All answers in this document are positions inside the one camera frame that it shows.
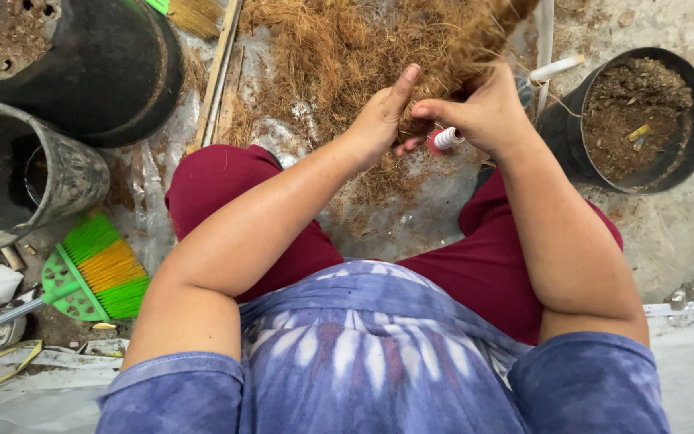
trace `woman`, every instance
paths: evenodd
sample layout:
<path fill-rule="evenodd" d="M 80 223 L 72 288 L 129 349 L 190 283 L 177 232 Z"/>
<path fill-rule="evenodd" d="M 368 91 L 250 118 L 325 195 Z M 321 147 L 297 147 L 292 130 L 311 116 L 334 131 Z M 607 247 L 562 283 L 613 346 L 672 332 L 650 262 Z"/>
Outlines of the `woman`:
<path fill-rule="evenodd" d="M 620 235 L 566 179 L 506 64 L 467 103 L 412 109 L 497 163 L 464 240 L 346 262 L 313 220 L 390 150 L 419 74 L 288 170 L 259 147 L 184 160 L 166 198 L 181 241 L 99 432 L 668 431 Z"/>

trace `black plastic pot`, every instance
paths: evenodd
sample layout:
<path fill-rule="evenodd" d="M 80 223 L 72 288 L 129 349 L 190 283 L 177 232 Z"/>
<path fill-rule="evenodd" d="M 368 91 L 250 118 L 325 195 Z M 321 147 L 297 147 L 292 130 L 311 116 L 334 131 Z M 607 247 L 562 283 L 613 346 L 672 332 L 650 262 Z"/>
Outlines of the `black plastic pot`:
<path fill-rule="evenodd" d="M 667 68 L 680 74 L 692 90 L 692 108 L 689 120 L 692 123 L 689 140 L 682 151 L 681 128 L 673 134 L 655 161 L 645 170 L 627 176 L 618 182 L 610 182 L 594 166 L 583 139 L 580 117 L 572 116 L 561 104 L 548 107 L 537 120 L 537 131 L 554 152 L 564 172 L 573 182 L 598 185 L 615 192 L 630 194 L 658 194 L 684 182 L 694 172 L 694 68 L 686 60 L 667 49 L 656 47 L 638 48 L 625 52 L 599 66 L 575 90 L 561 101 L 572 113 L 583 113 L 588 90 L 598 74 L 629 58 L 661 61 Z M 685 121 L 682 117 L 677 122 Z"/>
<path fill-rule="evenodd" d="M 94 147 L 154 133 L 183 82 L 181 50 L 165 17 L 143 0 L 52 4 L 52 48 L 0 80 L 0 102 Z"/>

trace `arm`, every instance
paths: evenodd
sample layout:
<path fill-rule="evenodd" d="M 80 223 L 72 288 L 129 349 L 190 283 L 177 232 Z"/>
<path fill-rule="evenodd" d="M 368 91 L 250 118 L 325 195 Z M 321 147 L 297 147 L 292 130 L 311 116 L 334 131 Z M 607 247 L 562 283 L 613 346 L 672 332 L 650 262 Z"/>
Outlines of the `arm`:
<path fill-rule="evenodd" d="M 425 100 L 413 113 L 459 128 L 500 166 L 530 281 L 545 306 L 541 342 L 605 331 L 649 344 L 629 264 L 527 119 L 508 65 L 496 63 L 467 103 Z"/>
<path fill-rule="evenodd" d="M 123 368 L 193 350 L 240 360 L 234 297 L 264 276 L 347 180 L 390 149 L 418 76 L 419 66 L 407 68 L 341 137 L 228 203 L 181 241 L 149 285 Z"/>

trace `hand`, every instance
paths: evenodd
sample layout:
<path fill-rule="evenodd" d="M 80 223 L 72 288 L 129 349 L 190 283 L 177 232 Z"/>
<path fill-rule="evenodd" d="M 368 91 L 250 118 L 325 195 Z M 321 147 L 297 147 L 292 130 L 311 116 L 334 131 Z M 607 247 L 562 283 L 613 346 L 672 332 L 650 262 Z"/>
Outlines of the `hand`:
<path fill-rule="evenodd" d="M 409 103 L 420 72 L 421 68 L 415 63 L 407 66 L 393 87 L 382 89 L 371 97 L 355 122 L 337 139 L 356 153 L 359 170 L 369 170 L 395 143 L 398 120 Z M 423 142 L 424 138 L 412 139 L 398 148 L 411 151 Z"/>
<path fill-rule="evenodd" d="M 422 100 L 412 115 L 456 127 L 473 146 L 497 162 L 521 149 L 535 128 L 518 99 L 513 71 L 505 62 L 493 62 L 491 74 L 482 84 L 469 82 L 473 92 L 465 103 Z"/>

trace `red pants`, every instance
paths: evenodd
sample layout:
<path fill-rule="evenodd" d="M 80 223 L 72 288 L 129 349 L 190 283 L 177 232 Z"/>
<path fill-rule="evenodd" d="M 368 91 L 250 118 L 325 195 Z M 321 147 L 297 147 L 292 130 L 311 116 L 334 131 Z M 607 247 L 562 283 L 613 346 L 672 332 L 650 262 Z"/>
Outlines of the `red pants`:
<path fill-rule="evenodd" d="M 247 150 L 213 145 L 189 155 L 176 169 L 165 195 L 176 236 L 183 239 L 220 207 L 279 172 L 271 155 L 255 145 Z M 591 207 L 622 249 L 618 230 L 604 213 L 593 204 Z M 499 169 L 462 208 L 459 228 L 465 234 L 463 240 L 398 264 L 435 282 L 513 339 L 537 344 L 543 306 L 529 282 Z M 313 220 L 280 260 L 237 300 L 250 301 L 343 261 Z"/>

